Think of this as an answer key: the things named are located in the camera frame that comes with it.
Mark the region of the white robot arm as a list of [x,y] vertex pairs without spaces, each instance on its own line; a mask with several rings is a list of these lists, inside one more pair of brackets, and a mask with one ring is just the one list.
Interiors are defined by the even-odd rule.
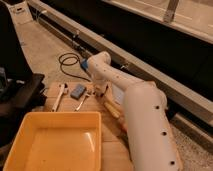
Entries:
[[110,63],[111,56],[106,51],[91,56],[87,61],[97,94],[104,92],[107,81],[124,92],[123,113],[134,171],[182,171],[165,114],[166,95],[155,83],[120,71]]

